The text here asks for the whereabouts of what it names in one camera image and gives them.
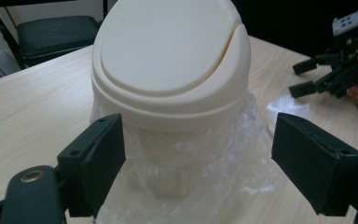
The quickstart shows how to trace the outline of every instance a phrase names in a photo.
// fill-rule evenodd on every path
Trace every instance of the wooden table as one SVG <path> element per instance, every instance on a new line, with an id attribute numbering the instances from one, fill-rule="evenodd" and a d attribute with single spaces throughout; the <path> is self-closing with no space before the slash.
<path id="1" fill-rule="evenodd" d="M 292 65 L 306 59 L 287 49 L 251 37 L 250 91 L 266 120 L 266 106 L 289 94 L 288 86 L 317 79 L 321 68 L 297 77 Z M 0 200 L 16 173 L 36 165 L 55 166 L 56 156 L 89 126 L 93 101 L 90 84 L 92 47 L 0 78 Z M 358 149 L 358 107 L 348 98 L 324 94 L 300 98 L 310 104 L 310 120 Z M 309 203 L 288 181 L 271 193 L 250 197 L 238 223 L 352 223 L 346 217 L 316 216 Z M 76 218 L 69 223 L 90 223 Z"/>

